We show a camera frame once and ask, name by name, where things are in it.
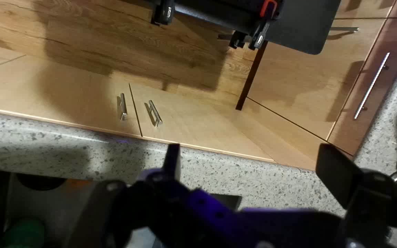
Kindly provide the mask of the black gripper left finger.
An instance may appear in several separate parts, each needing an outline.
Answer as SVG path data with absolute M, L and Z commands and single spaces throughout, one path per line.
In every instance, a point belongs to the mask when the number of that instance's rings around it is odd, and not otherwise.
M 181 176 L 181 145 L 170 143 L 167 147 L 163 171 L 167 176 L 178 179 Z

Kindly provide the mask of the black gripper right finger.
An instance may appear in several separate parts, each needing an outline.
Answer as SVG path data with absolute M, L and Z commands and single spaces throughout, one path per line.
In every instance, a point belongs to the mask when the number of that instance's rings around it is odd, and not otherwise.
M 360 167 L 329 143 L 319 147 L 316 175 L 345 209 L 352 207 L 359 186 L 366 178 Z

